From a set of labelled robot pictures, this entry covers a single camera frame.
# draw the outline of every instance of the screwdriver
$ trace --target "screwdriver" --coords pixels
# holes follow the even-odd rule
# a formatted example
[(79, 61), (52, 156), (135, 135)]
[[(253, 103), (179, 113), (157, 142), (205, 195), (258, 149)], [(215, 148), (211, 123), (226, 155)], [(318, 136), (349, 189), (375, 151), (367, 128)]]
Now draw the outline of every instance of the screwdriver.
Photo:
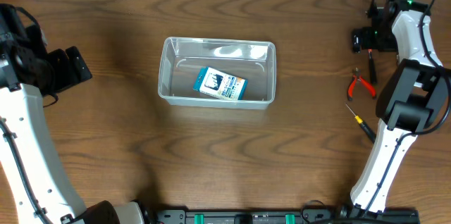
[(352, 112), (352, 114), (354, 114), (354, 118), (355, 120), (359, 123), (360, 128), (366, 133), (366, 136), (368, 136), (368, 138), (371, 140), (371, 142), (375, 142), (376, 141), (376, 134), (373, 132), (373, 130), (366, 124), (365, 121), (363, 121), (363, 119), (361, 119), (358, 115), (356, 115), (354, 113), (354, 111), (351, 109), (351, 107), (349, 107), (349, 105), (347, 105), (347, 103), (345, 102), (346, 107)]

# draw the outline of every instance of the wood grain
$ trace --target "wood grain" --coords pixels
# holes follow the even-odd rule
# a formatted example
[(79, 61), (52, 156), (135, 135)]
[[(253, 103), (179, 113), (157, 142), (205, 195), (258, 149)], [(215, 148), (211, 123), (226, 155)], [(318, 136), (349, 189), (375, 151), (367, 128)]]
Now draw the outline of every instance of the wood grain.
[[(310, 199), (349, 197), (371, 144), (345, 108), (351, 70), (367, 56), (350, 49), (369, 24), (369, 0), (2, 0), (40, 22), (49, 49), (75, 45), (94, 77), (45, 110), (73, 186), (88, 206), (298, 209)], [(437, 0), (431, 32), (451, 66), (451, 0)], [(169, 106), (157, 94), (163, 41), (170, 36), (271, 41), (276, 100), (266, 111)], [(375, 54), (381, 90), (394, 54)], [(376, 128), (376, 102), (358, 87), (352, 107)], [(420, 137), (406, 155), (389, 206), (414, 206), (422, 223), (447, 223), (450, 123)], [(0, 175), (0, 223), (16, 223)]]

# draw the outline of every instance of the transparent bin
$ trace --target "transparent bin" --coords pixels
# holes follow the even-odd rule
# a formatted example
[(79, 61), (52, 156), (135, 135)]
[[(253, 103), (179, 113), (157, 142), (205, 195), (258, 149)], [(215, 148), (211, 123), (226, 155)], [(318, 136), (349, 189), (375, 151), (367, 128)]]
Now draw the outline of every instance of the transparent bin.
[[(239, 101), (193, 90), (201, 68), (249, 80)], [(169, 37), (161, 55), (158, 93), (171, 105), (265, 109), (276, 95), (276, 47), (271, 42)]]

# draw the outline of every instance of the black cable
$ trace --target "black cable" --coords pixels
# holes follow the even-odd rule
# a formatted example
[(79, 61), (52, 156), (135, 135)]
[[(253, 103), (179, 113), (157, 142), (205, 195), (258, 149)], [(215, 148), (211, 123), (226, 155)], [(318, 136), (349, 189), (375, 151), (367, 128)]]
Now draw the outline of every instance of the black cable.
[[(397, 144), (396, 144), (396, 146), (395, 146), (395, 150), (393, 150), (393, 154), (392, 154), (392, 156), (390, 157), (390, 160), (388, 161), (387, 168), (385, 168), (385, 171), (384, 171), (384, 174), (383, 174), (383, 176), (382, 176), (382, 178), (381, 178), (381, 181), (377, 184), (377, 189), (376, 189), (376, 191), (374, 192), (374, 195), (372, 196), (370, 202), (368, 203), (368, 205), (367, 205), (367, 207), (366, 207), (366, 210), (365, 210), (363, 216), (365, 216), (365, 215), (368, 213), (369, 209), (371, 208), (371, 206), (373, 205), (374, 201), (376, 200), (376, 197), (377, 197), (379, 191), (381, 190), (381, 187), (382, 187), (383, 182), (385, 181), (385, 178), (387, 177), (388, 171), (390, 170), (390, 167), (391, 167), (391, 165), (392, 165), (393, 159), (395, 158), (395, 155), (396, 155), (397, 150), (399, 149), (399, 147), (400, 147), (400, 145), (401, 145), (401, 143), (402, 143), (402, 140), (404, 140), (404, 138), (406, 138), (406, 137), (408, 137), (408, 136), (414, 136), (414, 135), (426, 135), (426, 134), (428, 134), (428, 133), (432, 133), (432, 132), (436, 131), (436, 130), (437, 130), (438, 128), (440, 128), (440, 126), (442, 126), (443, 123), (446, 121), (446, 119), (447, 119), (447, 117), (448, 117), (448, 115), (449, 115), (449, 113), (450, 113), (450, 110), (451, 110), (451, 83), (450, 83), (450, 79), (449, 79), (449, 77), (447, 76), (444, 67), (438, 65), (438, 64), (431, 58), (431, 53), (430, 53), (430, 51), (428, 50), (428, 47), (427, 47), (427, 45), (426, 45), (426, 40), (425, 40), (425, 38), (424, 38), (424, 31), (423, 31), (424, 18), (426, 17), (426, 14), (427, 14), (428, 12), (431, 11), (431, 8), (432, 8), (432, 5), (434, 4), (434, 2), (435, 2), (435, 0), (432, 0), (432, 1), (430, 2), (430, 4), (428, 5), (428, 7), (426, 8), (426, 10), (423, 12), (423, 14), (422, 14), (421, 17), (420, 17), (420, 20), (419, 20), (419, 33), (420, 33), (421, 44), (422, 44), (422, 46), (423, 46), (423, 50), (424, 50), (424, 54), (425, 54), (426, 58), (427, 58), (427, 59), (435, 66), (435, 68), (436, 68), (437, 71), (439, 72), (440, 76), (443, 77), (443, 79), (445, 80), (446, 87), (447, 87), (447, 94), (448, 94), (447, 107), (446, 107), (446, 109), (445, 109), (445, 113), (443, 114), (443, 117), (442, 117), (442, 118), (438, 121), (438, 123), (435, 124), (435, 126), (432, 127), (431, 129), (425, 130), (425, 131), (421, 131), (421, 132), (410, 132), (410, 133), (407, 133), (407, 134), (401, 136), (401, 137), (397, 140)], [(371, 0), (369, 13), (371, 12), (371, 9), (372, 9), (374, 6), (375, 6), (374, 0)]]
[(319, 201), (319, 200), (316, 200), (316, 199), (310, 200), (310, 201), (308, 201), (307, 203), (305, 203), (305, 204), (302, 206), (302, 208), (301, 208), (301, 218), (302, 218), (302, 220), (304, 220), (307, 224), (310, 223), (310, 221), (307, 220), (306, 217), (304, 217), (304, 210), (305, 210), (305, 207), (306, 207), (306, 206), (309, 206), (309, 205), (311, 205), (312, 203), (322, 204), (322, 205), (327, 209), (327, 206), (326, 206), (323, 202), (321, 202), (321, 201)]
[(44, 108), (47, 108), (49, 106), (56, 104), (59, 100), (59, 98), (56, 94), (49, 94), (49, 96), (53, 97), (55, 100), (53, 102), (51, 102), (50, 104), (44, 105)]
[[(42, 38), (42, 30), (41, 30), (41, 26), (39, 25), (39, 23), (37, 22), (36, 18), (33, 17), (33, 15), (31, 13), (28, 13), (28, 11), (26, 11), (23, 7), (16, 7), (16, 10), (23, 13), (25, 16), (27, 16), (38, 28), (39, 28), (39, 36)], [(51, 71), (51, 84), (49, 86), (49, 96), (53, 97), (55, 100), (53, 102), (51, 102), (50, 104), (47, 104), (44, 106), (44, 108), (47, 108), (49, 106), (52, 106), (54, 104), (56, 104), (59, 100), (58, 96), (54, 93), (55, 90), (55, 82), (56, 82), (56, 74), (55, 74), (55, 70), (54, 68), (51, 66), (50, 62), (46, 61), (43, 59), (43, 61), (45, 63), (47, 63), (50, 71)]]
[(45, 216), (44, 210), (42, 210), (41, 206), (37, 203), (37, 199), (35, 194), (30, 186), (30, 182), (28, 181), (27, 173), (22, 164), (22, 160), (20, 159), (20, 154), (17, 150), (16, 143), (14, 142), (13, 133), (11, 133), (6, 127), (5, 123), (0, 119), (0, 128), (3, 132), (4, 139), (8, 142), (9, 147), (11, 148), (11, 153), (13, 154), (14, 161), (17, 165), (17, 170), (20, 175), (20, 179), (22, 180), (23, 187), (25, 189), (25, 193), (27, 194), (28, 199), (35, 211), (36, 216), (42, 221), (43, 224), (51, 224), (50, 220)]

